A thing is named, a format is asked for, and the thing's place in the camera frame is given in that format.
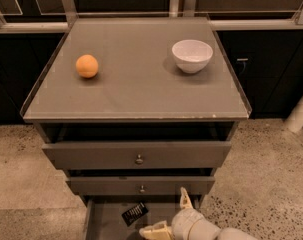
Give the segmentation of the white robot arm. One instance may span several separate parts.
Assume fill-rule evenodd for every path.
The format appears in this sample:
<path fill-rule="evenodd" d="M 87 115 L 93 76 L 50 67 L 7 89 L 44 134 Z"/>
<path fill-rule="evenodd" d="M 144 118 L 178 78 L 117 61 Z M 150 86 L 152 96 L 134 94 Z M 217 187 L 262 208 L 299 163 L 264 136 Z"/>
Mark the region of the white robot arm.
<path fill-rule="evenodd" d="M 180 188 L 180 211 L 170 225 L 160 221 L 139 230 L 145 240 L 258 240 L 236 228 L 219 228 L 192 205 L 187 190 Z"/>

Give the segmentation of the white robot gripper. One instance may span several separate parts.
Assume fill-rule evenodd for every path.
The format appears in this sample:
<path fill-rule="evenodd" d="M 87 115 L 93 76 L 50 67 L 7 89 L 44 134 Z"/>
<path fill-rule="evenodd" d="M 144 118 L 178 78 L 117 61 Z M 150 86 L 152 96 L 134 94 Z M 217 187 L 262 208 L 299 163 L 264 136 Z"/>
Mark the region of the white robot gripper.
<path fill-rule="evenodd" d="M 180 208 L 172 219 L 171 227 L 166 221 L 160 221 L 139 230 L 145 240 L 215 240 L 221 229 L 209 222 L 200 212 L 193 208 L 184 187 L 180 188 Z"/>

